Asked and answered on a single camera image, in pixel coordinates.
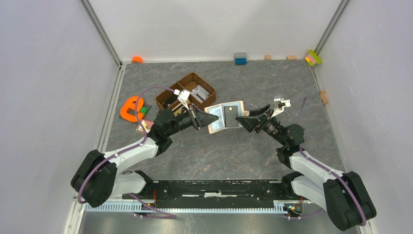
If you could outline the aluminium frame rail right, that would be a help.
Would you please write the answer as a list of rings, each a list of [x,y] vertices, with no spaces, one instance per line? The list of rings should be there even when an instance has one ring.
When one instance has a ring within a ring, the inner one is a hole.
[[[331,17],[329,23],[327,24],[327,27],[325,28],[323,34],[321,35],[318,44],[316,45],[314,52],[319,55],[321,51],[323,50],[324,46],[326,45],[329,37],[333,33],[336,25],[340,21],[342,15],[344,14],[346,8],[348,7],[348,4],[350,3],[350,0],[341,0]]]

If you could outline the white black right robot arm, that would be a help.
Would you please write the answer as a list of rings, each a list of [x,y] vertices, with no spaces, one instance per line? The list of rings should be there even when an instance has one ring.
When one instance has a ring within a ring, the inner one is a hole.
[[[269,105],[238,116],[250,133],[265,132],[281,144],[277,157],[293,172],[282,178],[281,192],[288,199],[302,196],[325,210],[341,231],[364,226],[375,218],[376,208],[359,174],[336,170],[312,157],[302,147],[304,128],[299,124],[281,125]]]

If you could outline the woven wicker divided basket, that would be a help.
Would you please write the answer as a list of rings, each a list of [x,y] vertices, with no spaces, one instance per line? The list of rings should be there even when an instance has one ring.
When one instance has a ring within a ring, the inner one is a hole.
[[[190,93],[194,87],[197,85],[201,85],[204,87],[208,92],[209,96],[208,98],[200,103],[193,95],[189,95],[187,103],[193,103],[195,104],[200,110],[204,110],[206,107],[209,107],[213,105],[213,103],[216,101],[216,91],[215,89],[207,83],[204,79],[202,79],[200,76],[198,76],[196,73],[192,72],[174,83],[173,85],[170,86],[170,89],[172,90],[179,90],[182,91],[183,89],[189,90]],[[170,109],[173,112],[173,115],[176,117],[181,113],[182,108],[184,107],[178,100],[177,100],[177,95],[173,94],[171,91],[163,91],[161,94],[159,94],[156,99],[156,104],[160,110],[163,109]]]

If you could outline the blue toy brick stack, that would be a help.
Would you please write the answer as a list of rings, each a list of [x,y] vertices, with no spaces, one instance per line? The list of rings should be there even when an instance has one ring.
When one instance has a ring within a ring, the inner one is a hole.
[[[234,53],[234,63],[235,65],[246,65],[247,64],[247,53],[246,52]]]

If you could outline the aluminium frame rail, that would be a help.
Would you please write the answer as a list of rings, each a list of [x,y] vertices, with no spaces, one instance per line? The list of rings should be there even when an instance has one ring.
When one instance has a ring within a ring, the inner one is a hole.
[[[324,46],[326,45],[329,37],[333,33],[336,25],[340,21],[342,15],[344,14],[346,8],[348,7],[348,4],[350,3],[350,0],[341,0],[331,17],[329,23],[327,24],[327,27],[325,28],[323,34],[321,35],[318,44],[316,45],[314,52],[319,55],[321,51],[323,50]]]
[[[82,4],[86,14],[90,18],[104,46],[108,50],[112,60],[118,67],[121,67],[123,62],[120,59],[119,55],[117,54],[112,42],[110,41],[109,36],[107,35],[102,23],[100,22],[97,16],[97,13],[95,12],[91,2],[89,0],[80,0],[80,3]]]

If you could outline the curved wooden block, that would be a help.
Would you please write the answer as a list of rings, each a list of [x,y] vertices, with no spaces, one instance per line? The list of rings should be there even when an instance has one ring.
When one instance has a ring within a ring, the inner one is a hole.
[[[319,96],[320,96],[320,100],[321,100],[323,105],[325,105],[329,102],[325,90],[320,91]]]

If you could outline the small green brick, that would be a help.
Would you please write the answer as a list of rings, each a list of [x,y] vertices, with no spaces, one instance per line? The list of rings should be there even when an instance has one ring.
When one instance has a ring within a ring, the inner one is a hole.
[[[139,113],[146,115],[151,109],[151,106],[143,106],[139,109]]]

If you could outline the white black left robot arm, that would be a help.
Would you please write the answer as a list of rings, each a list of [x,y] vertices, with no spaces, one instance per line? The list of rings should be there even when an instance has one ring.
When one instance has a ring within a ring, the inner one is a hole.
[[[95,208],[108,198],[123,194],[133,193],[143,199],[150,197],[153,185],[147,179],[137,172],[123,172],[165,152],[172,144],[173,134],[189,127],[199,130],[217,120],[218,116],[200,110],[193,103],[178,116],[174,116],[171,109],[163,109],[141,140],[109,152],[88,152],[71,180],[71,187],[78,193],[78,202]]]

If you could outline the orange plastic letter toy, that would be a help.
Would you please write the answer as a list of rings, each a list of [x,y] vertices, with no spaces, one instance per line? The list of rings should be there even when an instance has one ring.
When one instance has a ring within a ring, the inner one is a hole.
[[[128,122],[136,123],[138,120],[141,120],[144,117],[144,114],[140,112],[142,107],[144,107],[143,98],[132,96],[128,98],[124,105],[121,107],[120,116]]]

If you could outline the green pink yellow brick stack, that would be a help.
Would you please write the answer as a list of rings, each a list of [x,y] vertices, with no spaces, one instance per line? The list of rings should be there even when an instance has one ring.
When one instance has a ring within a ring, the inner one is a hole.
[[[321,58],[313,51],[309,50],[305,61],[311,66],[314,67],[317,64],[322,64]]]

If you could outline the pink triangle picture card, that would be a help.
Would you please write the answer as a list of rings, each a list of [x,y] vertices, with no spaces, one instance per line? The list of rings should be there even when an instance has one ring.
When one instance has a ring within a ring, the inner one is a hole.
[[[142,119],[141,125],[139,124],[137,125],[136,131],[141,132],[141,133],[143,132],[149,133],[152,125],[153,125],[153,121]]]

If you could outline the orange round cap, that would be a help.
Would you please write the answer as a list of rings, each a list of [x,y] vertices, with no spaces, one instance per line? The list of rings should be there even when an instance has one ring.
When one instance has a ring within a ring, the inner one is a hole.
[[[143,59],[139,56],[134,56],[131,59],[131,63],[132,64],[138,64],[138,63],[141,64],[141,63],[143,63]]]

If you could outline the silver white card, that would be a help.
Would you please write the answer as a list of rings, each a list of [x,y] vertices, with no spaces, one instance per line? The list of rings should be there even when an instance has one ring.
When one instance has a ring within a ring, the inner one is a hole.
[[[195,99],[202,103],[208,98],[209,92],[201,85],[197,85],[192,89],[191,95],[193,95]]]

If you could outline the aluminium frame rail left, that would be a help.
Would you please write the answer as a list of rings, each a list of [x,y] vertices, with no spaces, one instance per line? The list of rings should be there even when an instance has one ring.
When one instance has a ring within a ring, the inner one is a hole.
[[[102,23],[100,22],[97,16],[97,13],[95,12],[91,2],[89,0],[80,0],[80,3],[82,4],[86,14],[90,18],[104,46],[108,50],[112,60],[118,67],[121,67],[123,62],[120,59],[119,55],[117,54],[112,42],[110,41],[109,36],[107,35]]]

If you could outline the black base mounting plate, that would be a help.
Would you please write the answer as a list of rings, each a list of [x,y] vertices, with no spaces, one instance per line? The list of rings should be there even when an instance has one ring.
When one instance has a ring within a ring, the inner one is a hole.
[[[277,179],[158,180],[147,183],[136,196],[166,209],[263,209],[274,208],[274,201],[306,200]]]

